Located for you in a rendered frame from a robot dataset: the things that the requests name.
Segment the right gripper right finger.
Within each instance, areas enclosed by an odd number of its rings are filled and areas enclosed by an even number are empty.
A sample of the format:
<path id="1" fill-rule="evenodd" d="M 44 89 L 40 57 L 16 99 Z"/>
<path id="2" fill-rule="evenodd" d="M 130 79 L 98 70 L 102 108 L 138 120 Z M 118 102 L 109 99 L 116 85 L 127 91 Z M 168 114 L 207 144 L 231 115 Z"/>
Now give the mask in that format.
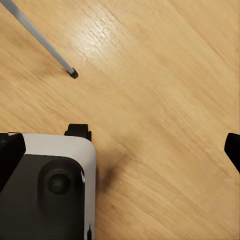
<path id="1" fill-rule="evenodd" d="M 240 135 L 229 133 L 227 135 L 224 151 L 240 173 Z"/>

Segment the camera tripod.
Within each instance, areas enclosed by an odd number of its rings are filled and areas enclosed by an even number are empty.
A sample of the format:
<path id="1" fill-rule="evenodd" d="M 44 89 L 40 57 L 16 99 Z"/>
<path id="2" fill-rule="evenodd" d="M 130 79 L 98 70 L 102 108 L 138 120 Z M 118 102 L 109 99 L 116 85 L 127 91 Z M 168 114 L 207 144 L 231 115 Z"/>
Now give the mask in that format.
<path id="1" fill-rule="evenodd" d="M 63 56 L 54 48 L 54 46 L 46 39 L 39 29 L 31 22 L 31 20 L 23 13 L 13 0 L 0 0 L 2 4 L 41 44 L 51 53 L 61 65 L 67 69 L 68 73 L 75 79 L 79 76 L 77 70 L 71 67 Z"/>

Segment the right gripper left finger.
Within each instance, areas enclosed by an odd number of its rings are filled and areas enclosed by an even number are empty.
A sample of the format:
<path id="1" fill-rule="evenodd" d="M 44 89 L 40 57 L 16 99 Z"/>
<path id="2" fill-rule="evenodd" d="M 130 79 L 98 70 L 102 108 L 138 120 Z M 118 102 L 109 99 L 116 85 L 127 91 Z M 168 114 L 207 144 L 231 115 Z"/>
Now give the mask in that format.
<path id="1" fill-rule="evenodd" d="M 26 152 L 23 134 L 0 138 L 0 193 Z"/>

